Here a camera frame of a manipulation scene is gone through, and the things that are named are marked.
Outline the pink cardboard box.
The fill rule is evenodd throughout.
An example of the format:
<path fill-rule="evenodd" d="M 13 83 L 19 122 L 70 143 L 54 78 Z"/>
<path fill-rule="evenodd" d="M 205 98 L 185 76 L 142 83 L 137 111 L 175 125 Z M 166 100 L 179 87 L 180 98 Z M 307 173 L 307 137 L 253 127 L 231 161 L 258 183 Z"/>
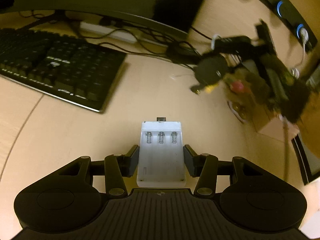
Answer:
<path fill-rule="evenodd" d="M 283 117 L 270 111 L 265 105 L 259 105 L 249 98 L 247 103 L 253 127 L 259 134 L 284 142 Z"/>

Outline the white battery charger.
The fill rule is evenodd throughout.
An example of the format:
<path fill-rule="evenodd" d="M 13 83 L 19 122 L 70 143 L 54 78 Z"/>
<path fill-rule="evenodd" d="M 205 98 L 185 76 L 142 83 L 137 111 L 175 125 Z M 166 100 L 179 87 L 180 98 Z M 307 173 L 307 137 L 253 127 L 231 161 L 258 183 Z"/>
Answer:
<path fill-rule="evenodd" d="M 142 122 L 137 168 L 139 187 L 185 187 L 182 125 L 179 121 Z"/>

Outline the black plush toy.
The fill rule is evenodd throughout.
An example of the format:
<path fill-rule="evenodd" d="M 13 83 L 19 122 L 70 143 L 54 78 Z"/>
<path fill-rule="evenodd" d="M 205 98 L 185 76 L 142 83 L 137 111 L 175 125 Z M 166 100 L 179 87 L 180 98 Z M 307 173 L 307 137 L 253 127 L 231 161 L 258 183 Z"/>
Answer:
<path fill-rule="evenodd" d="M 200 94 L 206 86 L 219 84 L 228 72 L 228 63 L 223 56 L 214 55 L 202 59 L 194 68 L 194 77 L 198 84 L 191 86 L 190 90 L 195 94 Z"/>

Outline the bag of brown balls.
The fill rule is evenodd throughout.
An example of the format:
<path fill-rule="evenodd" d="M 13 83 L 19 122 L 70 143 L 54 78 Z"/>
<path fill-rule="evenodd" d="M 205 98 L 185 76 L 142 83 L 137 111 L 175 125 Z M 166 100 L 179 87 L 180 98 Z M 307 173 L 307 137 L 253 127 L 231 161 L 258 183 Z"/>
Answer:
<path fill-rule="evenodd" d="M 242 123 L 245 124 L 248 121 L 251 121 L 252 115 L 251 112 L 242 104 L 228 100 L 227 105 L 235 117 Z"/>

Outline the yellow toy brick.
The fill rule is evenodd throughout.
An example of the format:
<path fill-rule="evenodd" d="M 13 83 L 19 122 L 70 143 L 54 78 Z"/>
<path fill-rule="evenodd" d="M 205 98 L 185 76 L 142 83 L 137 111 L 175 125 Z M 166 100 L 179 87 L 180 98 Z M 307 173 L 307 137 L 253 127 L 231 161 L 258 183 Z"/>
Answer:
<path fill-rule="evenodd" d="M 219 84 L 216 83 L 214 85 L 208 85 L 204 88 L 204 91 L 207 93 L 207 94 L 210 94 Z"/>

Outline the pink pig toy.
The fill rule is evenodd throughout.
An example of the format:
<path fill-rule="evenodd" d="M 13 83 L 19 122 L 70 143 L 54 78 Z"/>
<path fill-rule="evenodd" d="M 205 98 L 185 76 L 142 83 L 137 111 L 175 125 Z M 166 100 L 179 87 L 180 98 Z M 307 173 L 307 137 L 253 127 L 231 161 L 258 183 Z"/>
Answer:
<path fill-rule="evenodd" d="M 236 94 L 243 94 L 247 92 L 246 87 L 240 80 L 233 81 L 229 84 L 229 88 Z"/>

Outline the black computer case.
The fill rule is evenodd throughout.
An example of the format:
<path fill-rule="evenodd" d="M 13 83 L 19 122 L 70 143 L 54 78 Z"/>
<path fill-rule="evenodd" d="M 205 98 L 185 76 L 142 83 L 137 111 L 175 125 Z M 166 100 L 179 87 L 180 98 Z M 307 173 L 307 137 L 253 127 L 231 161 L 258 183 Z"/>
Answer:
<path fill-rule="evenodd" d="M 292 140 L 304 185 L 319 178 L 319 78 L 311 76 L 306 84 L 311 96 Z"/>

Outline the black keyboard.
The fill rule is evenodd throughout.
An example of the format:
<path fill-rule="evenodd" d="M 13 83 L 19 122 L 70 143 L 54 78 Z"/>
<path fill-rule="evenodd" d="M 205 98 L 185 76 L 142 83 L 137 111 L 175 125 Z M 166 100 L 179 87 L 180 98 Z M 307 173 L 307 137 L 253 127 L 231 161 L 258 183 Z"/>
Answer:
<path fill-rule="evenodd" d="M 1 29 L 1 76 L 102 113 L 126 54 L 68 35 Z"/>

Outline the white power strip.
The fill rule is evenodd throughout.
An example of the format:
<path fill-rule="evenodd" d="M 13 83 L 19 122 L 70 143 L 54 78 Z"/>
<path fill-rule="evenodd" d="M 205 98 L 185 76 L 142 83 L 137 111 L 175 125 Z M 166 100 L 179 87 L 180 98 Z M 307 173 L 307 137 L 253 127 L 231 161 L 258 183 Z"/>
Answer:
<path fill-rule="evenodd" d="M 105 27 L 85 21 L 80 22 L 80 29 L 89 33 L 94 33 L 103 37 L 110 37 L 116 40 L 125 41 L 131 44 L 137 43 L 135 35 L 126 29 L 117 29 L 114 27 Z"/>

